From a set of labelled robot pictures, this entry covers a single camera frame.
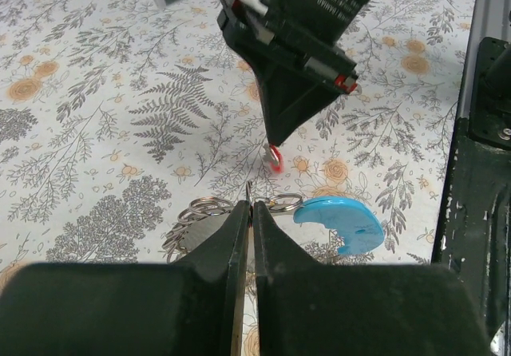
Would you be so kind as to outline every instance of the floral tablecloth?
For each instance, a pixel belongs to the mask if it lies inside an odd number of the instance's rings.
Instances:
[[[335,257],[320,227],[289,235],[335,263],[429,261],[474,0],[372,0],[341,44],[362,92],[282,147],[271,174],[249,66],[219,0],[0,1],[0,270],[34,261],[164,262],[189,201],[301,192],[364,202],[385,244]],[[253,278],[246,355],[257,354]]]

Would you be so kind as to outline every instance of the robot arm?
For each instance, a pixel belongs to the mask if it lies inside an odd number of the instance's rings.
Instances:
[[[270,146],[356,89],[356,64],[336,42],[369,1],[222,0],[218,25],[253,69]]]

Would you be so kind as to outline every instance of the bolt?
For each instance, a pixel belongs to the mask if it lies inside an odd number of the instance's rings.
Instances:
[[[498,133],[498,136],[502,140],[510,140],[511,139],[511,129],[503,129],[500,133]]]

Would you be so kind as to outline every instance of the blue plastic object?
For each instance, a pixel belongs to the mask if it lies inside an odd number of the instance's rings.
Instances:
[[[293,215],[295,223],[321,223],[337,231],[344,246],[340,255],[357,255],[374,250],[385,239],[382,226],[372,212],[357,200],[322,196],[303,203]]]

